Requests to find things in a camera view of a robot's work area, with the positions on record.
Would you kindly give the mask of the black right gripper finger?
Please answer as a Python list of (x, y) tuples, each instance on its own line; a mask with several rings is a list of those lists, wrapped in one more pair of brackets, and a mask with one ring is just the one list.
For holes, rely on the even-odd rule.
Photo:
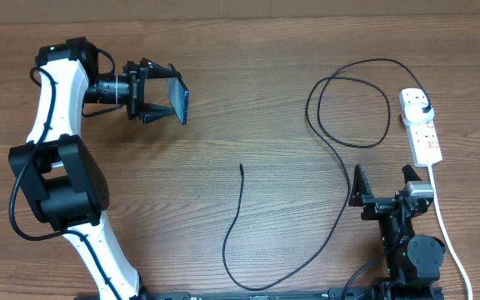
[(407, 165), (402, 167), (402, 173), (403, 173), (403, 176), (404, 176), (405, 183), (422, 180), (418, 176), (418, 174), (414, 171), (413, 167), (410, 164), (407, 164)]
[(373, 199), (373, 192), (368, 183), (365, 172), (360, 164), (356, 165), (353, 173), (353, 184), (350, 193), (350, 206), (364, 206)]

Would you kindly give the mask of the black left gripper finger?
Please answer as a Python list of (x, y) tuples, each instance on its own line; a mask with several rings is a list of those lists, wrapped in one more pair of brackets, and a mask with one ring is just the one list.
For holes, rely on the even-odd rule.
[(144, 77), (146, 79), (164, 79), (164, 78), (180, 78), (181, 73), (169, 63), (166, 67), (163, 67), (145, 57), (140, 61), (139, 66), (143, 68)]
[(172, 107), (165, 107), (153, 103), (145, 102), (140, 111), (140, 120), (143, 124), (149, 124), (160, 118), (175, 115), (176, 112)]

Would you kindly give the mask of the blue Samsung Galaxy smartphone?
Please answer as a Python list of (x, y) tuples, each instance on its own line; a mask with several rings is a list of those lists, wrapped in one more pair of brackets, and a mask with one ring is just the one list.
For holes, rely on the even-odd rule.
[(171, 64), (168, 64), (168, 68), (175, 72), (174, 77), (167, 79), (167, 96), (172, 104), (172, 108), (177, 114), (177, 118), (182, 125), (186, 125), (188, 121), (188, 102), (189, 102), (189, 90), (183, 81), (182, 75)]

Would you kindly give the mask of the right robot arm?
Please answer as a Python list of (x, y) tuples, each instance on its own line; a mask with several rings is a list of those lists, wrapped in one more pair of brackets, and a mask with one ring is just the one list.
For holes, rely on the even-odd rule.
[[(410, 165), (402, 168), (405, 185), (393, 197), (375, 197), (362, 167), (354, 168), (349, 204), (361, 207), (363, 221), (377, 221), (382, 239), (382, 254), (357, 270), (341, 295), (346, 299), (442, 299), (440, 267), (446, 252), (438, 238), (417, 235), (412, 219), (426, 213), (433, 203), (432, 184), (423, 181)], [(351, 287), (354, 279), (384, 260), (387, 276), (375, 279), (368, 287)]]

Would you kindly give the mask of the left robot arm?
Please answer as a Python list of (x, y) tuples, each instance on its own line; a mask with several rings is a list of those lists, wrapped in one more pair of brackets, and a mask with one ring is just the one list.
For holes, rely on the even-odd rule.
[(32, 241), (17, 224), (16, 198), (23, 193), (34, 217), (52, 232), (41, 240), (68, 240), (90, 272), (100, 299), (152, 299), (139, 272), (123, 253), (108, 219), (109, 188), (102, 170), (85, 146), (85, 104), (110, 113), (126, 108), (129, 119), (148, 124), (175, 115), (188, 120), (189, 90), (172, 65), (142, 58), (129, 61), (122, 74), (100, 72), (104, 51), (85, 37), (41, 47), (31, 69), (40, 77), (37, 115), (22, 146), (8, 154), (16, 178), (9, 201), (15, 233)]

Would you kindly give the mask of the white charger plug adapter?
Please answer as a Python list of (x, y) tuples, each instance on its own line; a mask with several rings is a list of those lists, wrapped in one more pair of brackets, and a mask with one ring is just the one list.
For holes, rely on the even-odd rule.
[(430, 122), (434, 116), (434, 109), (425, 103), (405, 102), (402, 106), (402, 121), (406, 126)]

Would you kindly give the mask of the white power strip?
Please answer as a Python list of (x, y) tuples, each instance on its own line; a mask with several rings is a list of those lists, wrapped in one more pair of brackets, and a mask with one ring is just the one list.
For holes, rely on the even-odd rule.
[[(419, 88), (403, 89), (399, 93), (399, 101), (401, 116), (404, 103), (425, 103), (428, 105), (428, 100), (423, 90)], [(433, 120), (413, 126), (405, 125), (405, 129), (415, 167), (426, 168), (443, 160)]]

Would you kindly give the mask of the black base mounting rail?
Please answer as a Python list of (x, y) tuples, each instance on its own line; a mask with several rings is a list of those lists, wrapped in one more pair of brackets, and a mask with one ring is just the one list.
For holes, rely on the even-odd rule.
[[(133, 299), (147, 300), (340, 300), (342, 289), (332, 287), (323, 292), (262, 292), (262, 293), (207, 293), (189, 294), (188, 292), (145, 292), (142, 296)], [(408, 299), (424, 300), (444, 299), (442, 289), (434, 287), (432, 291), (422, 290), (414, 294), (404, 294), (402, 288), (393, 287), (390, 295), (383, 296), (379, 291), (368, 287), (350, 287), (344, 299), (349, 300), (370, 300), (370, 299)]]

